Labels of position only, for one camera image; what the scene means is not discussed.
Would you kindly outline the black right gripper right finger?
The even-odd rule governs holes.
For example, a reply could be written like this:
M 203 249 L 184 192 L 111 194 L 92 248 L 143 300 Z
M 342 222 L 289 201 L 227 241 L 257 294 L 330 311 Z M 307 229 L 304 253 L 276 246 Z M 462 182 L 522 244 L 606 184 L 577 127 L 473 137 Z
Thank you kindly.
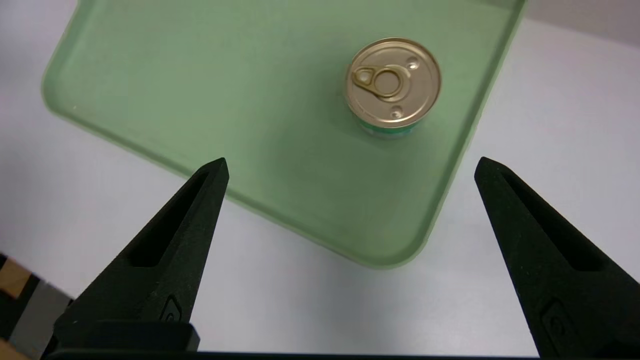
M 637 357 L 640 286 L 510 168 L 474 180 L 541 357 Z

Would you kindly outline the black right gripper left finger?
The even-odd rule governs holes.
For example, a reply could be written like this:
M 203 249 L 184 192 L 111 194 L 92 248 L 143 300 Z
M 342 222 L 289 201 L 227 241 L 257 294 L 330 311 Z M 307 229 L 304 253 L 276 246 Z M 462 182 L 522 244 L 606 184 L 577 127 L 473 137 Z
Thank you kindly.
M 55 321 L 61 350 L 195 351 L 190 317 L 229 182 L 200 167 Z

